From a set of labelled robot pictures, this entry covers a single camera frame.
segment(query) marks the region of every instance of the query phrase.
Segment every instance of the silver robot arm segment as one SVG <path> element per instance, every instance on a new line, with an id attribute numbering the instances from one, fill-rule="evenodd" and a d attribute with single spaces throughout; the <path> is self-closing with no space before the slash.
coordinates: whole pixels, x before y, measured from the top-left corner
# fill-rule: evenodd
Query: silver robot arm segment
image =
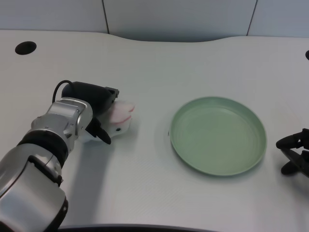
<path id="1" fill-rule="evenodd" d="M 36 118 L 23 140 L 0 162 L 0 231 L 55 231 L 68 201 L 61 168 L 93 118 L 90 104 L 61 98 Z"/>

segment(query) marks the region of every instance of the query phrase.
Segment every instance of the black circular hole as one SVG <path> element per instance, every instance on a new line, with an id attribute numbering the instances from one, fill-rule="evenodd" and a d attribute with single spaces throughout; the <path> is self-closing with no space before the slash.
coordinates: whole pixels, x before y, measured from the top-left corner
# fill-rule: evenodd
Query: black circular hole
<path id="1" fill-rule="evenodd" d="M 31 52 L 34 52 L 36 48 L 37 45 L 35 44 L 35 42 L 27 41 L 17 45 L 15 48 L 15 52 L 19 55 L 27 55 Z"/>

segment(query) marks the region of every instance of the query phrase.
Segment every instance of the white wall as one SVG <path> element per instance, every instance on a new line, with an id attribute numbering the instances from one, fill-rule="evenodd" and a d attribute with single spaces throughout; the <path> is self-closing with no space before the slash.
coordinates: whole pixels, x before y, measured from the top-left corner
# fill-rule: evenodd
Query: white wall
<path id="1" fill-rule="evenodd" d="M 249 35 L 309 37 L 309 0 L 258 0 Z"/>
<path id="2" fill-rule="evenodd" d="M 110 33 L 148 41 L 246 35 L 256 0 L 104 0 Z M 248 35 L 309 37 L 309 0 L 258 0 Z M 102 0 L 0 0 L 0 29 L 107 33 Z"/>
<path id="3" fill-rule="evenodd" d="M 246 35 L 256 0 L 104 0 L 110 34 L 196 42 Z"/>
<path id="4" fill-rule="evenodd" d="M 107 32 L 102 0 L 0 0 L 0 29 Z"/>

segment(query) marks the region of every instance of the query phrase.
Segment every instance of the plate rim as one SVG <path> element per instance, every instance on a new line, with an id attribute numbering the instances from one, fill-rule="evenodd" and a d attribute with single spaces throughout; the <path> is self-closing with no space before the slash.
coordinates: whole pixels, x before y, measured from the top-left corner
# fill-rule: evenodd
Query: plate rim
<path id="1" fill-rule="evenodd" d="M 260 158 L 259 158 L 254 164 L 252 164 L 249 168 L 247 168 L 247 169 L 245 169 L 245 170 L 243 170 L 243 171 L 240 171 L 240 172 L 229 173 L 229 174 L 215 174 L 215 173 L 209 173 L 209 172 L 206 172 L 206 171 L 204 171 L 204 170 L 201 170 L 201 169 L 195 167 L 195 166 L 192 165 L 190 162 L 186 161 L 183 157 L 181 157 L 181 155 L 179 155 L 177 149 L 175 148 L 175 144 L 174 144 L 174 141 L 173 141 L 173 138 L 172 138 L 172 137 L 173 137 L 173 136 L 172 136 L 172 125 L 173 125 L 173 122 L 174 122 L 174 120 L 175 120 L 175 117 L 176 117 L 176 115 L 178 114 L 178 112 L 179 112 L 183 107 L 185 107 L 186 105 L 188 105 L 188 104 L 190 104 L 190 103 L 192 103 L 192 102 L 194 102 L 194 101 L 197 101 L 197 100 L 200 100 L 200 99 L 207 99 L 207 98 L 219 98 L 219 99 L 224 99 L 224 100 L 229 100 L 229 101 L 232 101 L 232 102 L 236 102 L 236 103 L 242 105 L 243 107 L 247 108 L 248 110 L 250 110 L 250 111 L 256 116 L 256 118 L 258 119 L 258 121 L 260 122 L 260 124 L 261 124 L 261 126 L 262 126 L 262 128 L 263 128 L 264 134 L 265 134 L 265 147 L 264 147 L 263 152 L 262 152 L 261 155 L 260 155 Z M 214 175 L 214 176 L 233 176 L 233 175 L 238 175 L 238 174 L 241 174 L 241 173 L 244 173 L 244 172 L 250 170 L 251 168 L 253 168 L 255 165 L 257 165 L 257 164 L 263 159 L 263 157 L 265 156 L 265 153 L 266 153 L 266 149 L 267 149 L 267 133 L 266 133 L 264 124 L 262 123 L 261 119 L 256 115 L 256 113 L 255 113 L 253 110 L 251 110 L 249 107 L 247 107 L 246 105 L 244 105 L 244 104 L 242 104 L 242 103 L 240 103 L 240 102 L 238 102 L 238 101 L 232 100 L 232 99 L 230 99 L 230 98 L 217 97 L 217 96 L 207 96 L 207 97 L 195 98 L 195 99 L 193 99 L 193 100 L 191 100 L 191 101 L 188 101 L 187 103 L 183 104 L 183 105 L 176 111 L 176 113 L 175 113 L 175 114 L 173 115 L 173 117 L 172 117 L 172 120 L 171 120 L 171 123 L 170 123 L 170 126 L 169 126 L 169 139 L 170 139 L 170 142 L 172 143 L 173 149 L 174 149 L 174 151 L 177 153 L 178 157 L 180 157 L 187 165 L 189 165 L 190 167 L 192 167 L 192 168 L 194 168 L 194 169 L 196 169 L 196 170 L 198 170 L 198 171 L 200 171 L 200 172 L 202 172 L 202 173 L 209 174 L 209 175 Z"/>

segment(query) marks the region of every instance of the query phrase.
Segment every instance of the white tabletop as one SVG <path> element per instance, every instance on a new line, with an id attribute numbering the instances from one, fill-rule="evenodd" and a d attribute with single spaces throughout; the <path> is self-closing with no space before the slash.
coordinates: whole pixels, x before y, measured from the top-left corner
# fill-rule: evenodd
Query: white tabletop
<path id="1" fill-rule="evenodd" d="M 15 47 L 34 41 L 25 56 Z M 309 128 L 309 38 L 234 37 L 204 43 L 140 42 L 88 32 L 0 31 L 1 156 L 51 104 L 64 79 L 120 90 L 136 104 L 112 145 L 75 143 L 63 169 L 63 226 L 157 224 L 224 232 L 309 230 L 309 179 L 284 177 L 275 142 Z M 189 168 L 173 152 L 172 115 L 221 96 L 251 108 L 267 131 L 260 165 L 230 178 Z"/>

